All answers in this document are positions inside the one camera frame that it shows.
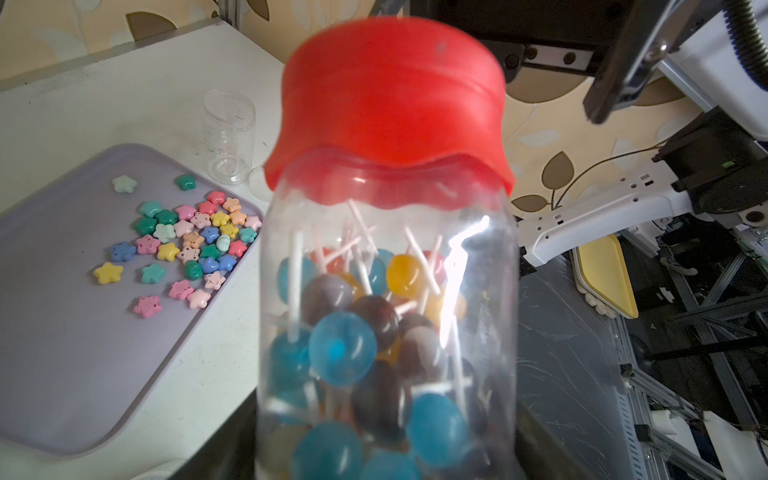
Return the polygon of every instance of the green star candy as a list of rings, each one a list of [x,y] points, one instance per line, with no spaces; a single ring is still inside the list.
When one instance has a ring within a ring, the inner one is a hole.
[[[157,214],[154,216],[155,220],[159,223],[163,223],[165,225],[173,225],[177,221],[179,221],[179,215],[170,211],[170,210],[162,210],[157,212]]]
[[[144,202],[139,208],[139,213],[145,217],[154,218],[160,210],[163,210],[163,207],[158,202]]]
[[[240,239],[243,241],[243,243],[253,243],[253,241],[256,239],[256,231],[253,228],[243,228],[240,231]]]
[[[216,248],[216,245],[209,245],[209,247]],[[197,280],[203,276],[203,267],[201,267],[200,264],[194,260],[187,262],[187,265],[184,266],[184,271],[187,274],[187,278],[189,280]]]
[[[192,175],[182,175],[176,179],[176,185],[181,190],[193,190],[197,187],[197,182]]]
[[[144,235],[153,234],[155,225],[157,225],[157,220],[154,218],[142,217],[134,223],[134,230],[143,237]]]
[[[145,266],[141,269],[141,282],[142,283],[159,283],[165,276],[165,269],[152,263],[150,266]]]
[[[212,243],[211,245],[206,245],[205,247],[200,249],[200,258],[216,258],[219,255],[221,255],[221,252],[216,247],[215,243]]]

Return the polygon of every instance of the red lid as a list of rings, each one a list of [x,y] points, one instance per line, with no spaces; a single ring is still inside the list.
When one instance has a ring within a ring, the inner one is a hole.
[[[385,167],[451,156],[515,178],[502,147],[505,81],[479,41],[423,18],[368,18],[301,45],[283,73],[283,121],[264,165],[275,189],[288,163],[319,147]]]

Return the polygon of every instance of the purple tray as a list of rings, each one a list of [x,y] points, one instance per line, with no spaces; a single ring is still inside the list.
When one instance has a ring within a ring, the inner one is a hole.
[[[118,145],[2,218],[0,439],[54,455],[98,448],[125,427],[200,322],[206,310],[168,296],[170,284],[184,278],[180,260],[136,255],[115,263],[125,268],[122,280],[108,285],[93,274],[110,261],[110,246],[138,238],[131,225],[144,201],[173,210],[197,206],[212,190],[236,196],[194,174],[197,188],[182,191],[174,183],[182,174],[193,173],[152,148]],[[112,179],[121,175],[138,182],[132,194],[114,191]],[[244,213],[263,219],[255,205],[240,202]],[[175,243],[181,247],[181,239]],[[142,284],[141,267],[152,263],[166,269],[165,278]],[[152,295],[162,312],[149,319],[133,313],[140,296]]]

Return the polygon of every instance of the plastic jar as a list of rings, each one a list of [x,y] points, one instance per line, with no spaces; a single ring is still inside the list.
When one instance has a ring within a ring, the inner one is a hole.
[[[344,47],[352,38],[367,48]],[[314,81],[297,83],[307,70]],[[379,90],[387,75],[395,86]],[[414,104],[428,87],[443,92]],[[265,165],[257,478],[511,477],[518,247],[503,101],[492,55],[425,20],[345,24],[289,60]]]

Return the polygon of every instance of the cable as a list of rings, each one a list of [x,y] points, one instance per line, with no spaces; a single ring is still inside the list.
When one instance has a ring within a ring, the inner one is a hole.
[[[752,0],[723,0],[723,13],[739,63],[758,87],[768,91],[768,48],[757,26]]]
[[[605,160],[601,160],[601,161],[597,162],[596,164],[590,166],[587,170],[584,170],[583,172],[581,172],[579,175],[576,176],[575,179],[573,179],[572,182],[570,182],[570,184],[563,191],[562,195],[560,195],[560,198],[558,198],[558,202],[555,205],[552,206],[552,210],[554,210],[555,208],[559,208],[560,207],[560,202],[563,201],[563,197],[565,197],[565,194],[568,193],[568,191],[571,189],[571,187],[573,187],[576,184],[578,179],[582,178],[584,176],[584,174],[586,174],[588,171],[592,170],[596,166],[598,166],[600,164],[604,164],[607,161],[616,160],[617,158],[627,157],[629,155],[634,155],[634,154],[641,154],[644,151],[656,150],[657,148],[661,148],[662,146],[664,146],[664,144],[667,143],[667,140],[660,141],[659,143],[655,144],[653,147],[643,148],[642,150],[635,150],[635,151],[627,152],[626,154],[621,154],[621,155],[616,155],[615,157],[606,158]]]

